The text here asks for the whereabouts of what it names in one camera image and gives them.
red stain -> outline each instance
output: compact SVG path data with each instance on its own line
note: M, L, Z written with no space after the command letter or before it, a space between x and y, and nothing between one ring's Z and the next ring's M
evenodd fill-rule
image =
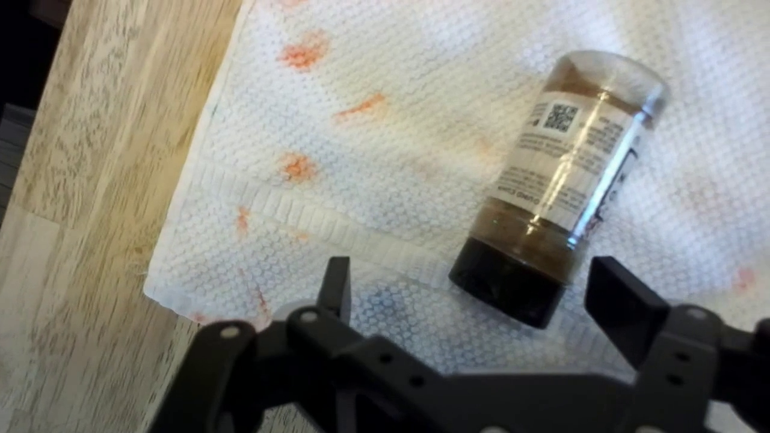
M357 117L357 115L363 115L363 114L374 114L374 111L380 111L385 108L387 99L383 92L363 99L361 103L352 106L352 108L344 108L344 111L338 111L335 117L338 121L350 121L350 117Z
M318 167L311 156L306 154L287 154L285 156L285 179L290 183L306 183L318 175Z
M737 293L748 293L748 290L754 289L754 284L755 284L754 269L743 268L743 269L740 269L734 290L737 290Z
M329 50L328 33L311 32L302 37L299 44L285 46L282 59L299 72L308 72L328 55L328 50Z
M251 209L240 205L235 211L235 230L249 234L249 221L251 221Z

orange stain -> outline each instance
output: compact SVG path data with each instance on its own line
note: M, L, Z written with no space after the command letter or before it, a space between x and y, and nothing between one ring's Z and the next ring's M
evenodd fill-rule
M346 117L357 117L357 115L363 115L363 114L374 114L377 108L383 108L387 103L385 93L377 92L368 99L363 99L361 103L352 106L352 108L344 108L344 111L338 111L338 121L346 121Z
M294 230L294 237L306 244L311 237L311 234L308 230Z
M754 269L743 268L743 269L740 269L740 280L734 284L734 290L737 293L748 293L754 289L754 284L755 284Z
M329 38L322 32L306 33L299 44L285 46L282 59L299 69L314 69L329 50Z
M287 154L285 156L285 179L290 183L306 183L318 175L318 167L311 156L306 154Z
M280 0L280 4L287 7L287 10L296 10L296 7L303 7L306 0Z
M249 209L249 207L238 207L235 230L238 230L238 234L249 234L249 221L251 221L251 209Z
M489 141L487 136L482 136L474 144L476 156L482 159L482 163L495 163L501 159L501 151L495 150L494 141Z

black plastic part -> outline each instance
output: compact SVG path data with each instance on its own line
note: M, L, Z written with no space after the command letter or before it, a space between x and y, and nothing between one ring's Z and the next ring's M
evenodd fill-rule
M61 38L28 14L28 0L0 2L0 108L37 108Z
M256 330L216 323L198 331L151 433L256 431L262 424L252 379Z
M548 326L564 284L469 237L453 268L453 282L483 304L533 326Z
M341 323L350 262L338 264L318 306L287 323L261 334L245 323L205 326L151 433L252 433L264 409L290 402L328 433L702 433L711 400L729 402L758 431L770 425L768 323L750 334L697 306L669 308L614 260L595 262L588 306L635 360L632 385L601 376L438 376L394 342Z
M315 301L318 308L329 310L341 323L352 320L352 260L333 258Z
M620 431L706 431L717 376L720 317L695 308L675 308L649 347Z
M641 366L669 314L669 304L614 258L595 258L584 310L625 357Z

jar lid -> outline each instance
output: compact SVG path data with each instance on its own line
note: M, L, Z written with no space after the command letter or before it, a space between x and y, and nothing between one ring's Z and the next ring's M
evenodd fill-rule
M605 53L605 50L572 50L565 53L554 75L565 75L575 69L580 80L623 99L630 106L643 108L647 115L658 117L669 102L669 85L643 63Z
M469 237L450 271L466 293L533 326L546 326L564 284Z

spice jar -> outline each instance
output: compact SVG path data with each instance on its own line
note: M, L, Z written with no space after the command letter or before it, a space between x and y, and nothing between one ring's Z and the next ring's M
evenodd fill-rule
M635 59L600 50L564 55L471 227L453 282L546 326L589 229L666 99L665 80Z

